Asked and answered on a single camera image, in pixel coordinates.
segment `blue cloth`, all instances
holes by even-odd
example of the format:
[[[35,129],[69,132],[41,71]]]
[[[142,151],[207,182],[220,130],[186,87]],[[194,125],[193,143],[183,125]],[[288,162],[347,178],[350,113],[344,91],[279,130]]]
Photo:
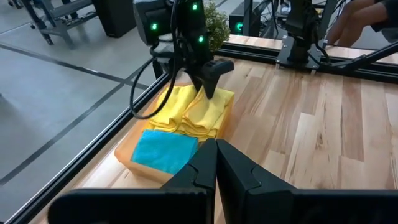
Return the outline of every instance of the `blue cloth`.
[[[190,136],[145,130],[131,160],[174,175],[191,159],[197,146],[198,140]]]

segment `folded towel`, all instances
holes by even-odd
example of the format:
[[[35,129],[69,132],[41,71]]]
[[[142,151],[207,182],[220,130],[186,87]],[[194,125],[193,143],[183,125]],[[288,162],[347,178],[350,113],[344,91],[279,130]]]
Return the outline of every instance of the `folded towel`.
[[[194,155],[197,146],[196,138],[164,131],[145,130],[131,160],[174,175]]]
[[[193,85],[175,89],[167,107],[151,118],[145,129],[185,134],[198,138],[199,142],[217,138],[232,106],[234,93],[217,88],[212,99],[208,99],[203,88],[197,95]],[[166,91],[160,95],[156,106],[164,99]]]
[[[184,111],[177,132],[199,138],[200,142],[217,137],[233,96],[233,92],[217,88],[212,99],[208,99],[202,88]]]
[[[167,90],[168,88],[166,88],[159,96],[155,108],[159,107],[167,93]],[[149,120],[149,124],[147,124],[146,129],[167,132],[176,131],[182,121],[183,112],[195,98],[196,94],[197,92],[193,85],[175,86],[165,106],[157,115]]]

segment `black metal frame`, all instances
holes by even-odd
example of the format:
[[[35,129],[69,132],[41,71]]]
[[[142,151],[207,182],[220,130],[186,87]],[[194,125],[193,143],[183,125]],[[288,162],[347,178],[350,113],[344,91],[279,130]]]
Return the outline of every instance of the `black metal frame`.
[[[386,52],[392,54],[392,47],[387,46]],[[271,49],[266,47],[255,47],[242,44],[225,43],[222,48],[217,51],[217,55],[236,58],[241,60],[248,60],[253,62],[261,62],[268,64],[277,64],[277,58],[280,53],[278,49]],[[332,64],[350,64],[352,58],[330,57]],[[325,62],[325,57],[321,57],[321,62]],[[367,80],[374,80],[387,83],[398,83],[398,65],[390,63],[374,62],[369,64],[360,64],[361,68],[352,70],[341,67],[320,66],[317,71],[322,73],[331,73],[334,75],[343,75],[347,77],[362,78]]]
[[[324,6],[314,5],[317,8],[322,8],[323,9],[322,21],[321,21],[320,26],[318,28],[318,36],[319,37],[323,37],[326,34],[327,29],[329,27],[331,16],[333,15],[333,13],[335,11],[335,8],[337,6],[338,1],[339,0],[327,0],[326,4]],[[246,9],[246,6],[247,7],[252,7],[252,2],[253,2],[253,0],[244,0],[245,9]],[[283,0],[272,0],[272,2],[273,2],[273,6],[274,6],[272,8],[272,12],[276,12],[277,9],[278,9],[278,6],[280,4],[284,3]],[[251,16],[252,15],[250,13],[245,13],[244,17],[243,17],[243,21],[245,21],[245,19],[246,19],[246,21],[252,22],[253,18]],[[274,19],[276,19],[276,17],[272,16],[270,21],[268,22],[268,25],[266,26],[266,28],[262,32],[261,37],[270,38],[270,39],[277,38],[277,37],[274,37],[274,32],[275,32],[275,30],[278,29],[275,26],[275,23],[277,21],[274,21]],[[250,34],[250,30],[249,30],[250,26],[244,26],[243,29],[245,29],[245,28],[247,30],[243,30],[243,35],[249,36],[249,34]]]
[[[382,55],[388,56],[392,54],[397,46],[386,47],[386,49],[382,51],[384,53]],[[275,65],[280,50],[225,43],[216,54],[224,57]],[[361,63],[358,63],[361,68],[357,70],[350,70],[344,67],[320,66],[318,71],[380,82],[398,83],[398,65],[379,62],[366,64],[366,62],[380,59],[382,55],[369,54],[370,57],[360,57],[358,60]],[[353,61],[351,58],[330,57],[330,59],[333,64],[340,63],[343,65]],[[155,75],[158,79],[134,102],[134,107],[137,111],[141,110],[170,80],[170,75],[168,73],[160,75],[162,69],[159,65],[155,64],[153,66],[156,73]],[[31,221],[132,118],[130,110],[126,109],[107,129],[89,144],[78,157],[71,161],[71,163],[36,194],[34,198],[8,220],[7,223],[29,223],[29,221]]]
[[[79,18],[78,21],[63,22],[62,20],[60,20],[60,18],[63,18],[68,15],[70,15],[72,19],[77,19],[78,15],[76,12],[80,9],[83,9],[84,7],[89,6],[92,3],[91,1],[71,2],[71,0],[63,0],[62,2],[63,5],[59,7],[54,7],[51,1],[49,0],[41,0],[40,3],[36,5],[36,7],[40,7],[44,11],[45,17],[51,23],[52,27],[47,27],[45,25],[45,21],[43,21],[42,18],[40,18],[35,12],[33,6],[30,3],[30,0],[21,0],[21,3],[24,5],[29,16],[33,20],[31,28],[34,29],[36,27],[49,45],[53,45],[50,35],[57,35],[62,37],[64,41],[67,43],[67,45],[71,49],[73,49],[74,44],[67,31],[90,19],[93,19],[94,17],[97,16],[97,13],[92,12],[91,14],[82,16]]]
[[[250,33],[250,24],[252,22],[252,9],[253,9],[253,0],[244,0],[243,5],[243,30],[242,33],[245,36],[249,36]]]

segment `black equipment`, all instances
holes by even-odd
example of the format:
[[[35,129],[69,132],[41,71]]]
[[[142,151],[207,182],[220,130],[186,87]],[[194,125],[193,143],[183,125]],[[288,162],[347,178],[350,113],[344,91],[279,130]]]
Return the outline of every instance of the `black equipment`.
[[[93,0],[93,5],[108,37],[122,37],[135,28],[131,0]]]
[[[230,60],[214,60],[209,49],[209,33],[206,28],[202,0],[137,0],[134,1],[137,28],[142,41],[150,45],[153,59],[146,63],[131,88],[130,108],[138,119],[147,119],[157,114],[165,105],[174,87],[177,72],[184,68],[193,85],[199,91],[203,86],[207,98],[212,98],[218,79],[234,69]],[[160,36],[172,34],[172,50],[156,52]],[[134,111],[133,99],[135,85],[144,69],[152,62],[161,63],[171,74],[170,87],[164,101],[150,115],[141,116]]]
[[[214,223],[216,176],[227,224],[397,223],[398,192],[300,190],[224,140],[207,140],[160,189],[81,189],[56,199],[49,224]]]
[[[253,2],[253,10],[252,10],[252,18],[251,26],[250,26],[250,36],[258,37],[260,34],[260,26],[261,26],[261,13],[264,8],[267,7],[267,4],[261,4],[260,2]],[[229,14],[229,29],[231,30],[231,34],[242,35],[243,34],[243,15],[244,15],[244,2],[239,4],[236,9]]]
[[[342,60],[341,58],[331,58],[324,49],[327,41],[323,40],[330,17],[338,7],[338,0],[327,0],[322,12],[322,19],[316,12],[311,0],[290,1],[291,10],[286,20],[286,31],[288,36],[283,39],[283,47],[276,56],[277,65],[295,68],[300,70],[311,70],[312,72],[321,71],[334,74],[346,74],[350,71],[353,77],[366,78],[373,80],[383,80],[384,82],[398,83],[395,73],[391,72],[385,65],[379,66],[374,62],[398,52],[398,42],[390,44],[369,55],[362,55],[352,60]],[[268,49],[263,49],[261,55],[269,55]],[[381,76],[374,77],[369,70],[375,70]]]

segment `wooden table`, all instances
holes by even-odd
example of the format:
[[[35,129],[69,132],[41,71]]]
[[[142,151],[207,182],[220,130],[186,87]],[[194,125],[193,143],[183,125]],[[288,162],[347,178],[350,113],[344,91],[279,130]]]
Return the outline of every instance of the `wooden table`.
[[[230,42],[279,49],[281,41],[232,35]],[[367,50],[328,49],[354,58]],[[394,63],[398,56],[385,58]],[[396,189],[398,86],[235,60],[219,87],[235,92],[225,139],[298,188]],[[187,77],[179,81],[186,82]],[[65,187],[160,187],[129,172],[114,156],[134,147],[142,123],[128,125]],[[215,221],[224,223],[219,194]],[[43,210],[32,223],[46,223]]]

